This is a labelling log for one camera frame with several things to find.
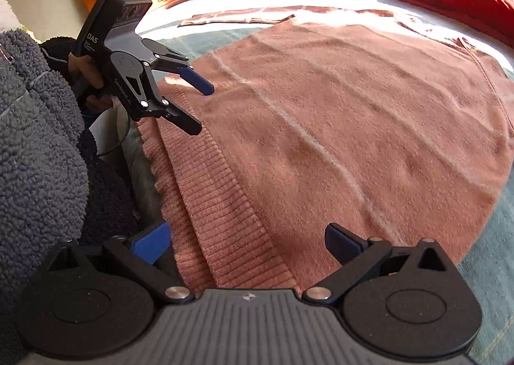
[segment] bed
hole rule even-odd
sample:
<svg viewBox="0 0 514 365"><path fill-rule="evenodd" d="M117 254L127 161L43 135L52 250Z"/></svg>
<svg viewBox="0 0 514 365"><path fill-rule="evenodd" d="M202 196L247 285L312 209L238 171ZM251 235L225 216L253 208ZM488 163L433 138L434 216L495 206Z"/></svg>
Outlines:
<svg viewBox="0 0 514 365"><path fill-rule="evenodd" d="M194 59L267 27L264 23L209 23L181 26L194 15L226 10L265 7L320 6L349 10L379 9L406 13L438 27L465 36L475 47L493 56L505 74L514 80L514 50L495 38L463 23L399 0L155 0L156 7L140 23L137 32ZM84 0L91 7L92 0ZM156 73L157 79L164 75ZM127 123L118 108L117 131L121 137ZM151 163L145 157L142 139L132 124L123 145L140 215L148 224L161 219L162 197L155 189ZM514 174L504 190L482 234L458 265L480 301L484 320L471 356L478 363L504 363L514 355Z"/></svg>

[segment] black cable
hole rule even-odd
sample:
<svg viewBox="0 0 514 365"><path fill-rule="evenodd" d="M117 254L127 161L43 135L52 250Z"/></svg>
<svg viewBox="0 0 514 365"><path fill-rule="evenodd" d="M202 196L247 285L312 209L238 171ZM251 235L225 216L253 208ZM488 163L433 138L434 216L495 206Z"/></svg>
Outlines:
<svg viewBox="0 0 514 365"><path fill-rule="evenodd" d="M120 139L120 142L118 142L118 143L116 144L116 146L115 146L114 148L112 148L110 151L103 152L103 153L99 153L99 154L97 155L97 157L105 156L105 155L107 155L107 154L109 154L109 153L111 153L111 152L115 151L117 148L119 148L119 147L121 146L121 144L122 144L123 142L125 142L125 139L127 139L127 136L128 136L128 134L129 134L129 132L130 132L130 126L131 126L131 125L132 125L132 119L130 118L130 116L129 116L129 115L128 115L128 113L127 113L127 130L125 131L125 134L123 135L123 137Z"/></svg>

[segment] metal screw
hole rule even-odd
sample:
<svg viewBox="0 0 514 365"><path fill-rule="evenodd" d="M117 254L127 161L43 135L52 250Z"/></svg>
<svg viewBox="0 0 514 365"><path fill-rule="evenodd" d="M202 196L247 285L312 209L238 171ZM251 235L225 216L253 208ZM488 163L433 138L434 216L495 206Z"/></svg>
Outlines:
<svg viewBox="0 0 514 365"><path fill-rule="evenodd" d="M189 291L186 287L170 287L166 288L164 293L167 297L173 298L174 300L183 300L184 298L189 297L191 291Z"/></svg>
<svg viewBox="0 0 514 365"><path fill-rule="evenodd" d="M311 287L305 293L312 300L326 300L332 295L332 291L325 287Z"/></svg>

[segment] white bed sheet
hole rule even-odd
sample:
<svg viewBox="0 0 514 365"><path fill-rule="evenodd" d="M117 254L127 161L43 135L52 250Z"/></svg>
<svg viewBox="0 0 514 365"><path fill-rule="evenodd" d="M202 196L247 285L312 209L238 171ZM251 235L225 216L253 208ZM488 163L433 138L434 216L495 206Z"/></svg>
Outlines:
<svg viewBox="0 0 514 365"><path fill-rule="evenodd" d="M349 10L379 9L396 13L408 13L436 26L454 30L465 36L475 47L494 56L500 65L514 72L514 50L502 42L480 33L471 27L398 0L189 0L169 9L158 9L147 14L137 27L137 32L150 39L172 39L190 33L229 30L241 27L241 23L212 23L202 26L177 27L178 23L195 14L223 12L260 7L325 6Z"/></svg>

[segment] gray fleece jacket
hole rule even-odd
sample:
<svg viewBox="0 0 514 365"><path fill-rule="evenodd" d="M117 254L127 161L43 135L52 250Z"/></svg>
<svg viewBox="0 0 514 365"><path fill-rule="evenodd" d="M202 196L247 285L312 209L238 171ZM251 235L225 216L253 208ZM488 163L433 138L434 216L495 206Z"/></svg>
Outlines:
<svg viewBox="0 0 514 365"><path fill-rule="evenodd" d="M0 345L41 258L80 236L88 194L77 148L84 123L68 83L0 0ZM7 363L0 349L0 364Z"/></svg>

